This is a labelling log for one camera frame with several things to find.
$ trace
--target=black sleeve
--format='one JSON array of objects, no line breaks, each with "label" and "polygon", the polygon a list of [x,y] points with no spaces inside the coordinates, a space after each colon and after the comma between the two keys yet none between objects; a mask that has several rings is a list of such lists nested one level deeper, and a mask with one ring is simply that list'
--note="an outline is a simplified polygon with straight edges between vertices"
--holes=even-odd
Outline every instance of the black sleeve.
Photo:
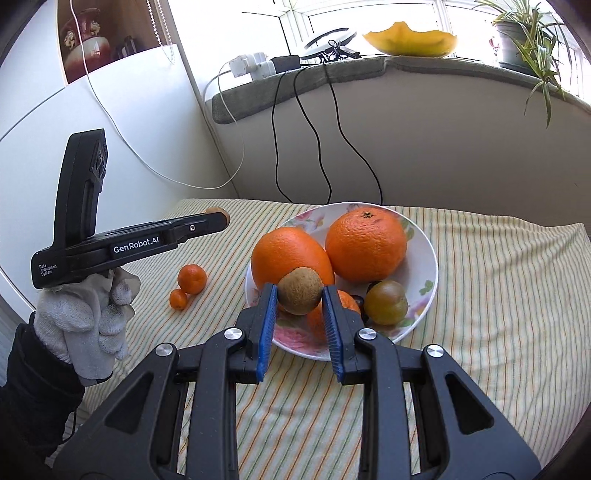
[{"label": "black sleeve", "polygon": [[74,368],[19,325],[8,357],[7,383],[0,388],[0,476],[52,478],[43,463],[62,442],[66,421],[78,408],[84,387]]}]

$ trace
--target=white glove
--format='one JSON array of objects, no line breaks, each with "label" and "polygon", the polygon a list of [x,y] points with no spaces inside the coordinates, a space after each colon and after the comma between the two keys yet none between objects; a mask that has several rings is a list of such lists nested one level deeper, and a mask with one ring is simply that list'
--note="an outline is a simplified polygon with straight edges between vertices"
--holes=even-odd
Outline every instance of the white glove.
[{"label": "white glove", "polygon": [[108,278],[93,274],[43,290],[35,333],[51,353],[74,366],[83,385],[93,385],[128,354],[125,327],[135,314],[130,303],[139,287],[138,277],[116,268]]}]

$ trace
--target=spider plant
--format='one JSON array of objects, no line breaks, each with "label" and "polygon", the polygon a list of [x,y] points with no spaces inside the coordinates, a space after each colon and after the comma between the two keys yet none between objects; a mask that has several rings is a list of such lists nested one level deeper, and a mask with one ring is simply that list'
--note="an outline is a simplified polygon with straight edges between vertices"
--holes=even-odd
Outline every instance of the spider plant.
[{"label": "spider plant", "polygon": [[[560,62],[552,55],[557,44],[564,44],[567,47],[566,51],[569,64],[572,65],[570,49],[566,35],[562,29],[565,25],[557,21],[552,13],[541,13],[539,9],[540,4],[538,3],[532,6],[530,0],[475,0],[475,2],[477,5],[474,8],[490,7],[499,13],[492,21],[493,24],[514,22],[523,29],[526,38],[524,43],[519,42],[510,35],[508,37],[521,53],[524,62],[529,65],[540,80],[525,101],[524,115],[532,95],[538,89],[541,89],[546,106],[546,128],[548,128],[552,117],[550,85],[556,87],[564,98],[564,90],[560,86],[558,79],[560,77]],[[549,18],[551,21],[548,23],[544,22],[546,18]]]}]

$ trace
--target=charger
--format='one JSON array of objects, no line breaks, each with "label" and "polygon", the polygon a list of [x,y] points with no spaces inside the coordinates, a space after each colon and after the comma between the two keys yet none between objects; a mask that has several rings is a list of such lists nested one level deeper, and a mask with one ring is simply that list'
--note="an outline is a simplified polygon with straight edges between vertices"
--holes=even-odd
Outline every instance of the charger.
[{"label": "charger", "polygon": [[253,80],[261,80],[276,74],[275,64],[261,51],[239,55],[229,65],[234,78],[250,73]]}]

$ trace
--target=metal screw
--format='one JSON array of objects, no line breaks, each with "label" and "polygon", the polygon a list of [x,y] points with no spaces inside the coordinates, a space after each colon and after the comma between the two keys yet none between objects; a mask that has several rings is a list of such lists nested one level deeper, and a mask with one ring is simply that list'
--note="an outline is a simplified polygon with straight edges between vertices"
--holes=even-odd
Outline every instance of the metal screw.
[{"label": "metal screw", "polygon": [[378,334],[375,333],[375,330],[373,328],[362,328],[359,331],[359,337],[363,340],[373,340],[377,336]]},{"label": "metal screw", "polygon": [[223,335],[228,340],[238,340],[242,336],[242,330],[240,330],[240,328],[232,327],[226,330]]},{"label": "metal screw", "polygon": [[435,358],[439,358],[440,356],[443,356],[443,348],[435,344],[429,345],[427,347],[427,353]]},{"label": "metal screw", "polygon": [[173,353],[173,346],[170,343],[161,343],[156,347],[156,355],[169,356]]}]

